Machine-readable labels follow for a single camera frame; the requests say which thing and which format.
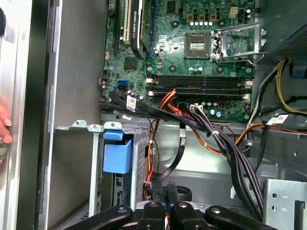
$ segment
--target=ram slot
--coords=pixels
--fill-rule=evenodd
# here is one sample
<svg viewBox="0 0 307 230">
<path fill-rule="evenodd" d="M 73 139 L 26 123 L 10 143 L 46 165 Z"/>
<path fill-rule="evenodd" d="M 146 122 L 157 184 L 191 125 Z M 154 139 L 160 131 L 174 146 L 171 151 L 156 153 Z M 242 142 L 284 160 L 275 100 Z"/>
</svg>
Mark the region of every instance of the ram slot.
<svg viewBox="0 0 307 230">
<path fill-rule="evenodd" d="M 117 55 L 119 50 L 121 4 L 122 0 L 116 0 L 115 15 L 114 15 L 114 35 L 113 35 L 113 49 L 115 56 Z"/>
<path fill-rule="evenodd" d="M 219 76 L 156 76 L 156 82 L 159 86 L 204 86 L 204 87 L 225 87 L 233 88 L 243 86 L 248 80 L 232 77 Z"/>
</svg>

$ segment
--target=pcie slot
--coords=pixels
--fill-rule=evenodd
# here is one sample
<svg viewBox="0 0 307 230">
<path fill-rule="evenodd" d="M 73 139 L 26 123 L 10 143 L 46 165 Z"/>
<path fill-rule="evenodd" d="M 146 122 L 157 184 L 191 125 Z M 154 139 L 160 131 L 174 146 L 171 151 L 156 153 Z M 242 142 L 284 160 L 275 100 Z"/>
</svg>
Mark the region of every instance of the pcie slot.
<svg viewBox="0 0 307 230">
<path fill-rule="evenodd" d="M 113 35 L 114 55 L 117 55 L 119 49 L 121 4 L 122 0 L 116 0 L 115 15 L 114 15 L 114 35 Z"/>
<path fill-rule="evenodd" d="M 132 0 L 126 0 L 126 5 L 125 5 L 125 23 L 124 23 L 124 39 L 123 39 L 125 44 L 130 44 L 131 2 Z"/>
</svg>

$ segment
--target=silver metal frame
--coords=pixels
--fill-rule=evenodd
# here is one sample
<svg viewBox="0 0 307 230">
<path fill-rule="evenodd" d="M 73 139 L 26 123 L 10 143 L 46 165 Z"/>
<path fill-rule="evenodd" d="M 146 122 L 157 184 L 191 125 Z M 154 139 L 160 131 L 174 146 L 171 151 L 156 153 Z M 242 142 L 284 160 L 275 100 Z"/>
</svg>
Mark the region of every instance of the silver metal frame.
<svg viewBox="0 0 307 230">
<path fill-rule="evenodd" d="M 0 168 L 0 229 L 16 228 L 32 0 L 0 0 L 6 15 L 0 48 L 0 102 L 12 115 L 14 142 Z"/>
<path fill-rule="evenodd" d="M 122 125 L 120 122 L 105 122 L 104 129 L 122 130 L 125 134 L 133 134 L 133 151 L 132 151 L 132 172 L 131 172 L 131 192 L 130 207 L 136 208 L 138 202 L 142 201 L 143 182 L 145 174 L 143 167 L 145 164 L 145 148 L 149 145 L 150 131 L 145 127 L 130 127 L 129 124 Z"/>
<path fill-rule="evenodd" d="M 276 229 L 292 230 L 295 201 L 307 202 L 307 183 L 267 180 L 265 187 L 264 223 Z"/>
<path fill-rule="evenodd" d="M 239 53 L 239 54 L 235 54 L 235 55 L 232 55 L 232 56 L 228 56 L 227 51 L 226 51 L 228 32 L 230 32 L 230 31 L 242 31 L 242 30 L 248 30 L 248 29 L 254 29 L 254 50 L 250 51 L 250 52 L 244 52 L 244 53 Z M 250 24 L 239 25 L 239 26 L 236 26 L 236 27 L 229 27 L 229 28 L 218 30 L 217 33 L 213 33 L 213 35 L 215 37 L 219 37 L 221 39 L 221 43 L 219 45 L 221 46 L 221 53 L 223 55 L 213 54 L 213 57 L 216 60 L 216 62 L 218 62 L 218 63 L 247 61 L 250 64 L 254 65 L 264 57 L 265 52 L 260 52 L 260 49 L 266 42 L 265 39 L 261 39 L 261 36 L 263 36 L 265 34 L 266 34 L 265 30 L 260 28 L 259 23 L 250 23 Z M 230 61 L 223 60 L 223 59 L 228 59 L 228 58 L 239 58 L 239 57 L 253 56 L 253 55 L 261 55 L 261 58 L 258 58 L 254 62 L 251 62 L 248 59 L 247 60 L 230 60 Z"/>
</svg>

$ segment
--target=ventilation holes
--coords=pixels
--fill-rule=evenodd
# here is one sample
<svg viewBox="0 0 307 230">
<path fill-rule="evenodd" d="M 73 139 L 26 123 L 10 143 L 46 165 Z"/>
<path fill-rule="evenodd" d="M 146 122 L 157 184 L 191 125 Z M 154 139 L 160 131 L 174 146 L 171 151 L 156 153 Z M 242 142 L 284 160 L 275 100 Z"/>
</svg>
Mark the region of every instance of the ventilation holes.
<svg viewBox="0 0 307 230">
<path fill-rule="evenodd" d="M 276 52 L 277 56 L 307 55 L 307 30 L 294 40 L 286 43 Z"/>
</svg>

